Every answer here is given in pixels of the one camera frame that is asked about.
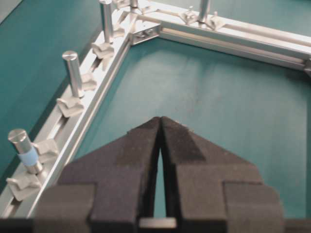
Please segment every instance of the teal surface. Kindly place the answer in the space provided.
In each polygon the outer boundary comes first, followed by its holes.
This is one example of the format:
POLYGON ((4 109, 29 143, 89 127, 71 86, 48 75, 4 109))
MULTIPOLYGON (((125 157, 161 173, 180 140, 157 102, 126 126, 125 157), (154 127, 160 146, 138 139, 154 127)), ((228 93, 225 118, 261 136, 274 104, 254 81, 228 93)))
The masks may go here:
MULTIPOLYGON (((181 7, 198 2, 162 0, 181 7)), ((220 16, 311 36, 310 0, 217 0, 220 16)), ((66 84, 61 54, 82 53, 99 25, 97 0, 24 0, 0 24, 0 186, 15 168, 8 132, 34 138, 66 84)), ((311 216, 310 83, 305 74, 155 39, 131 48, 77 154, 166 115, 255 163, 286 216, 311 216)), ((156 216, 165 215, 158 179, 156 216)))
MULTIPOLYGON (((77 157, 154 116, 168 116, 255 163, 280 192, 286 216, 306 216, 307 79, 301 72, 155 39, 131 48, 77 157)), ((165 213, 161 189, 156 216, 165 213)))

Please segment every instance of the black foam pad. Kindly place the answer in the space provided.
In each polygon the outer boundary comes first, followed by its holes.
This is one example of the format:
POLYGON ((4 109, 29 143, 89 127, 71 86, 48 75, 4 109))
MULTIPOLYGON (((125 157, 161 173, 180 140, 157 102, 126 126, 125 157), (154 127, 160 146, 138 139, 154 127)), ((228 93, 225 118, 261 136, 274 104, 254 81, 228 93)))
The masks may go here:
POLYGON ((66 166, 59 184, 95 183, 93 231, 136 232, 137 218, 153 216, 160 118, 66 166))
POLYGON ((224 183, 263 186, 259 171, 252 163, 185 126, 167 117, 162 117, 161 122, 168 216, 177 217, 182 233, 226 232, 224 183))
POLYGON ((278 193, 253 183, 224 183, 228 233, 283 233, 278 193))
POLYGON ((93 208, 94 184, 48 188, 36 208, 34 233, 90 233, 87 218, 93 208))

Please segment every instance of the metal pin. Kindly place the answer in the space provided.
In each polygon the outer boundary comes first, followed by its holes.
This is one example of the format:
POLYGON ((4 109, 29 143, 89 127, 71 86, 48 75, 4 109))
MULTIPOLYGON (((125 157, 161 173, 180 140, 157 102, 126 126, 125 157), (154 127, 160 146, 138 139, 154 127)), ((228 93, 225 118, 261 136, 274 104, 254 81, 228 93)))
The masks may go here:
POLYGON ((138 0, 131 0, 130 5, 131 7, 138 7, 138 0))
POLYGON ((81 98, 84 95, 84 91, 82 89, 78 54, 74 51, 66 51, 63 53, 62 57, 64 59, 67 74, 69 76, 72 94, 74 97, 81 98))
POLYGON ((200 14, 198 21, 201 23, 205 23, 206 18, 209 14, 209 9, 210 9, 210 0, 201 0, 200 3, 200 14))
POLYGON ((37 174, 43 170, 38 160, 38 153, 23 129, 14 129, 9 132, 8 140, 14 146, 19 158, 31 174, 37 174))
POLYGON ((113 43, 111 0, 99 0, 105 43, 113 43))

